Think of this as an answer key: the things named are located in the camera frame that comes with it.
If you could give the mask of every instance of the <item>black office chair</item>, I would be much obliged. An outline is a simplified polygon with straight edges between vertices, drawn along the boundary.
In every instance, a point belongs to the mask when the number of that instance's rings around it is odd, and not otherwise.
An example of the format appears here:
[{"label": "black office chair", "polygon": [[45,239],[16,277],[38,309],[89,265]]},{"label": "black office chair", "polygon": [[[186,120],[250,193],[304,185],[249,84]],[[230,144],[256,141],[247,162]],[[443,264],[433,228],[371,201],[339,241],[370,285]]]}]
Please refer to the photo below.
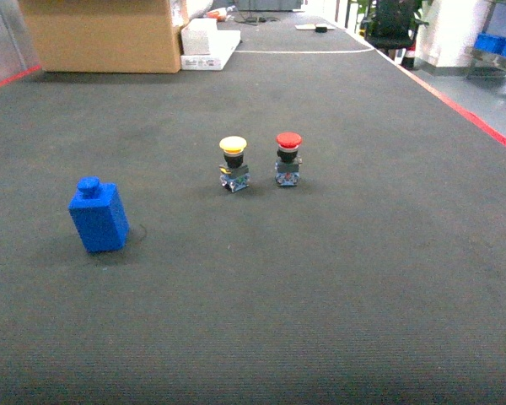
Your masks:
[{"label": "black office chair", "polygon": [[386,55],[390,50],[410,48],[419,26],[429,25],[416,18],[416,4],[415,0],[376,0],[360,24],[364,39]]}]

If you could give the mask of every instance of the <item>red edge line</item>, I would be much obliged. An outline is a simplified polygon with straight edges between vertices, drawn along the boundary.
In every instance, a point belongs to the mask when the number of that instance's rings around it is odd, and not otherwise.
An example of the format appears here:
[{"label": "red edge line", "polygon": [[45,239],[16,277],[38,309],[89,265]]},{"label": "red edge line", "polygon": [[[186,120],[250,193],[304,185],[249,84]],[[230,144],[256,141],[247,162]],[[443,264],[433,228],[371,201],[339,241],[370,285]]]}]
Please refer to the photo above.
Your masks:
[{"label": "red edge line", "polygon": [[497,142],[500,142],[502,145],[506,147],[506,137],[497,131],[495,128],[491,127],[489,124],[487,124],[483,119],[481,119],[476,114],[473,114],[472,112],[468,111],[467,109],[463,108],[459,104],[457,104],[455,101],[453,101],[451,98],[447,97],[446,95],[440,93],[438,90],[431,87],[429,84],[425,83],[423,80],[421,80],[416,75],[410,73],[405,68],[401,66],[397,66],[402,72],[404,72],[409,78],[414,80],[416,83],[420,84],[422,87],[424,87],[429,93],[440,99],[443,103],[445,103],[448,107],[455,110],[457,113],[459,113],[461,116],[463,116],[466,120],[472,122],[474,125],[476,125],[478,128],[480,128],[482,131],[484,131],[487,135],[489,135],[491,138],[496,140]]},{"label": "red edge line", "polygon": [[41,69],[40,65],[31,67],[30,69],[26,69],[25,71],[18,73],[16,75],[12,76],[11,78],[6,78],[6,79],[2,80],[0,82],[0,87],[5,86],[6,84],[10,84],[11,82],[14,82],[15,80],[23,78],[24,76],[31,74],[31,73],[35,72],[36,70],[40,70],[40,69]]}]

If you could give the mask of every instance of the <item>yellow push button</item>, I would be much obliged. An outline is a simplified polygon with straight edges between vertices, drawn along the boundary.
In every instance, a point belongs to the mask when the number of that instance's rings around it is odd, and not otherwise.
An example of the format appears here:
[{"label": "yellow push button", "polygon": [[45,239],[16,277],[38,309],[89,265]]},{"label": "yellow push button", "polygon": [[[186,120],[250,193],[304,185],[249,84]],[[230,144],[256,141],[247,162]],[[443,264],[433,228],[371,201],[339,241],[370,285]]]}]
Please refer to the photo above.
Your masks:
[{"label": "yellow push button", "polygon": [[226,154],[239,154],[247,146],[247,141],[242,137],[226,137],[221,140],[219,147]]}]

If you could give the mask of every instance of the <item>desk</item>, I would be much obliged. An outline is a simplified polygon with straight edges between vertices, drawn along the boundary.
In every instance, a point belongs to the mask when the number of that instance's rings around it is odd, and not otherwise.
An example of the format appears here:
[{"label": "desk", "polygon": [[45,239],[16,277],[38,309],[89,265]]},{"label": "desk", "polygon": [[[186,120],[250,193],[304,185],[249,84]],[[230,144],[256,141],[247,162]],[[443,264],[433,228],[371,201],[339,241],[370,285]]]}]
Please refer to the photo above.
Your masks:
[{"label": "desk", "polygon": [[[278,17],[226,24],[222,72],[0,89],[0,400],[506,402],[506,148],[342,30]],[[86,175],[120,188],[122,251],[83,250]]]}]

